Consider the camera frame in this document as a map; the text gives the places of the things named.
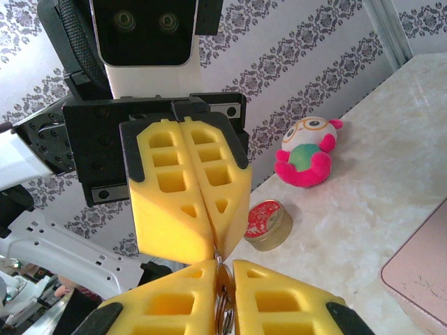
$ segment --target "damask pattern wallpaper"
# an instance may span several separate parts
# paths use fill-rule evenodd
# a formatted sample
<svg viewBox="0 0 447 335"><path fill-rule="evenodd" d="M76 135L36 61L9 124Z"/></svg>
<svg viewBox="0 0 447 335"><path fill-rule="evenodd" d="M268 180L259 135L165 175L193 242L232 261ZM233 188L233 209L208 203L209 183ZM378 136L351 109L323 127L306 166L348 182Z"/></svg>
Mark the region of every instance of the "damask pattern wallpaper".
<svg viewBox="0 0 447 335"><path fill-rule="evenodd" d="M0 0L0 121L19 121L68 93L36 5ZM218 35L200 39L204 87L247 95L253 188L272 174L293 122L341 117L393 73L390 57L361 0L225 0ZM142 257L129 201L86 207L75 173L24 186L52 220Z"/></svg>
<svg viewBox="0 0 447 335"><path fill-rule="evenodd" d="M393 0L413 55L447 52L447 1Z"/></svg>

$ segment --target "round tin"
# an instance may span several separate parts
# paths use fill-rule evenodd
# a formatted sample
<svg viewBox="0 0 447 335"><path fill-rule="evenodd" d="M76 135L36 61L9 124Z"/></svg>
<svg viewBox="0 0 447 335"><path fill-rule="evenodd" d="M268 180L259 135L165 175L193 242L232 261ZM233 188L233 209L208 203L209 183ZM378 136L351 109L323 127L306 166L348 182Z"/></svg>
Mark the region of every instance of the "round tin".
<svg viewBox="0 0 447 335"><path fill-rule="evenodd" d="M244 238L259 251L276 248L290 235L293 220L284 206L269 199L256 204L249 212L249 225Z"/></svg>

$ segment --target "yellow foam gripper pad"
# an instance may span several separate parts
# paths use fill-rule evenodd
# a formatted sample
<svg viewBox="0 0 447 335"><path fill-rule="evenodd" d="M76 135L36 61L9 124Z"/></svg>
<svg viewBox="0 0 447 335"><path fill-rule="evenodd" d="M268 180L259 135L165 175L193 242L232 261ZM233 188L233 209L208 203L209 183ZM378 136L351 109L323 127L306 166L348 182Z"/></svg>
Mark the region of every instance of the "yellow foam gripper pad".
<svg viewBox="0 0 447 335"><path fill-rule="evenodd" d="M217 263L206 260L103 302L123 306L108 335L214 335Z"/></svg>
<svg viewBox="0 0 447 335"><path fill-rule="evenodd" d="M120 125L141 253L193 264L212 259L214 245L228 257L244 235L251 168L228 119L202 114L215 115Z"/></svg>
<svg viewBox="0 0 447 335"><path fill-rule="evenodd" d="M342 298L245 260L233 273L236 335L344 335L326 306Z"/></svg>

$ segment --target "plush toy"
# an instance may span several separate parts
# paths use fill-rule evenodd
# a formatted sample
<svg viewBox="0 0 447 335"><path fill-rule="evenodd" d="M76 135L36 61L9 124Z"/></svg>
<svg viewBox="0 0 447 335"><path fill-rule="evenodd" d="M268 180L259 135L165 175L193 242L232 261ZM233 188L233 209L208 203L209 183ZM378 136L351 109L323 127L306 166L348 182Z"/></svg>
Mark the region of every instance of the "plush toy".
<svg viewBox="0 0 447 335"><path fill-rule="evenodd" d="M329 177L329 153L337 144L341 120L305 117L290 128L277 151L274 171L287 184L298 187L317 185Z"/></svg>

